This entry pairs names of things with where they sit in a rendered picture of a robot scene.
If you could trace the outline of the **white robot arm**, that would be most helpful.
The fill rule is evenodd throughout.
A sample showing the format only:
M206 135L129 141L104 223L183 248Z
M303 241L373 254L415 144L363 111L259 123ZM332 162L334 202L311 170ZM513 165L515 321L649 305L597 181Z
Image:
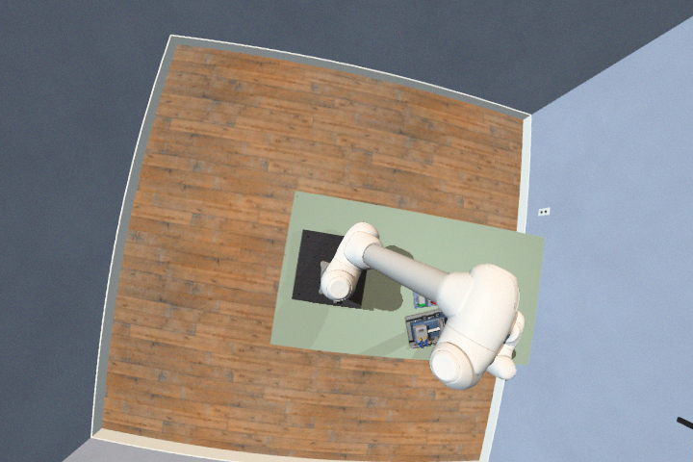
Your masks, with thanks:
M472 388L485 371L503 380L514 377L512 350L525 318L517 311L520 292L513 274L492 264L447 273L383 247L376 228L359 222L331 263L321 261L319 293L334 303L348 300L362 271L372 268L437 304L448 318L429 358L433 375L447 387Z

